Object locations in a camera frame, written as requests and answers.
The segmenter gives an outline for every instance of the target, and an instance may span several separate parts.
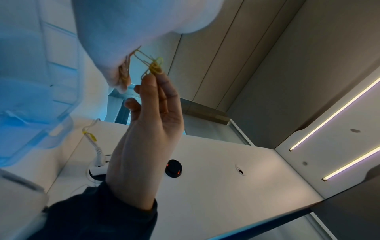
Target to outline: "desk surface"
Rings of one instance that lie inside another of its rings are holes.
[[[111,154],[127,128],[99,121],[89,132]],[[86,170],[95,155],[83,138],[48,192],[49,205],[94,186]],[[172,159],[183,172],[163,177],[153,240],[218,239],[322,200],[272,149],[182,136]]]

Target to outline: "dark sleeve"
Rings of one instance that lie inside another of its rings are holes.
[[[149,239],[157,221],[157,202],[144,211],[113,196],[105,182],[47,210],[46,223],[28,240]]]

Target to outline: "led light strip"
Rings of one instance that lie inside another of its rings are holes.
[[[333,177],[333,176],[335,176],[335,175],[337,175],[337,174],[343,172],[343,171],[346,170],[347,168],[352,167],[353,165],[355,165],[355,164],[357,164],[357,163],[363,161],[363,160],[366,159],[367,157],[374,155],[374,154],[377,153],[378,151],[380,151],[380,146],[377,147],[377,148],[375,148],[375,149],[373,149],[372,151],[370,151],[370,152],[364,154],[364,155],[361,156],[360,158],[355,159],[354,161],[350,162],[349,164],[345,165],[344,167],[341,167],[340,169],[336,170],[335,172],[333,172],[333,173],[331,173],[331,174],[325,176],[324,178],[322,178],[322,180],[323,180],[323,181],[327,181],[329,178],[331,178],[331,177]]]
[[[289,151],[292,151],[293,149],[295,149],[296,147],[298,147],[298,145],[300,145],[303,141],[305,141],[306,139],[308,139],[311,135],[313,135],[316,131],[318,131],[321,127],[323,127],[326,123],[328,123],[331,119],[333,119],[334,117],[336,117],[338,114],[340,114],[343,110],[345,110],[349,105],[351,105],[354,101],[356,101],[358,98],[360,98],[363,94],[365,94],[366,92],[368,92],[368,90],[370,90],[371,88],[373,88],[376,84],[378,84],[380,82],[380,78],[378,78],[376,81],[374,81],[371,85],[369,85],[366,89],[364,89],[361,93],[359,93],[358,95],[356,95],[356,97],[354,97],[353,99],[351,99],[351,101],[349,101],[348,103],[346,103],[343,107],[341,107],[338,111],[336,111],[334,114],[332,114],[328,119],[326,119],[322,124],[320,124],[319,126],[317,126],[314,130],[312,130],[308,135],[306,135],[303,139],[301,139],[299,142],[297,142],[294,146],[292,146]]]

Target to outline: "plastic storage box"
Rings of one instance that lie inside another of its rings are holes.
[[[0,167],[59,145],[81,101],[77,37],[42,21],[41,2],[0,0]]]

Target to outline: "black round object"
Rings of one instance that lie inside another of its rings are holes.
[[[177,160],[169,160],[166,164],[165,173],[171,178],[177,178],[182,174],[182,164]]]

